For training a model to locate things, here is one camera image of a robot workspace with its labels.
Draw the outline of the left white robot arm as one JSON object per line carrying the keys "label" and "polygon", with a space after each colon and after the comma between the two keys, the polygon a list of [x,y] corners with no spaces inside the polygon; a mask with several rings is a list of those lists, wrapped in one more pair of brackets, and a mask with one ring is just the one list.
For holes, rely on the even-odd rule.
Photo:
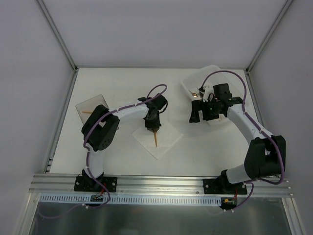
{"label": "left white robot arm", "polygon": [[159,114],[166,110],[167,106],[168,101],[161,94],[155,97],[141,97],[138,103],[115,110],[110,110],[102,104],[96,106],[81,129],[87,157],[86,166],[76,178],[76,184],[84,190],[92,191],[97,191],[105,185],[104,150],[112,144],[119,125],[143,119],[145,128],[156,133],[161,127]]}

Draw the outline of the white paper napkin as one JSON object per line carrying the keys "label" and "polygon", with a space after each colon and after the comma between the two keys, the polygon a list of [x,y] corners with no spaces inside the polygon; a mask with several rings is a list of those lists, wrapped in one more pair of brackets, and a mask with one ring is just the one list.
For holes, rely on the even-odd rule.
{"label": "white paper napkin", "polygon": [[162,158],[183,136],[172,124],[164,121],[155,135],[145,127],[140,127],[132,133],[132,136],[155,159]]}

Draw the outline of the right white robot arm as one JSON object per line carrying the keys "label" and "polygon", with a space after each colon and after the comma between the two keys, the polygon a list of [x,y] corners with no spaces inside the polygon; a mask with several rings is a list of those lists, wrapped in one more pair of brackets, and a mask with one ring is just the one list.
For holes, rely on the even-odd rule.
{"label": "right white robot arm", "polygon": [[206,193],[234,194],[245,183],[267,181],[267,177],[280,175],[284,179],[286,168],[286,141],[265,129],[246,111],[244,99],[233,97],[227,83],[215,85],[213,92],[200,87],[191,93],[190,123],[216,120],[224,115],[242,133],[249,147],[244,162],[223,170],[220,176],[204,185]]}

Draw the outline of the orange plastic spoon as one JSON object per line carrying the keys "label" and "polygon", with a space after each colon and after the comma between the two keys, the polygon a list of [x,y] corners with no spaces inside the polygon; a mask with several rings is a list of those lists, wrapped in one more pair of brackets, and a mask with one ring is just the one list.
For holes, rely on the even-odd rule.
{"label": "orange plastic spoon", "polygon": [[157,147],[157,129],[154,129],[153,133],[154,133],[155,146]]}

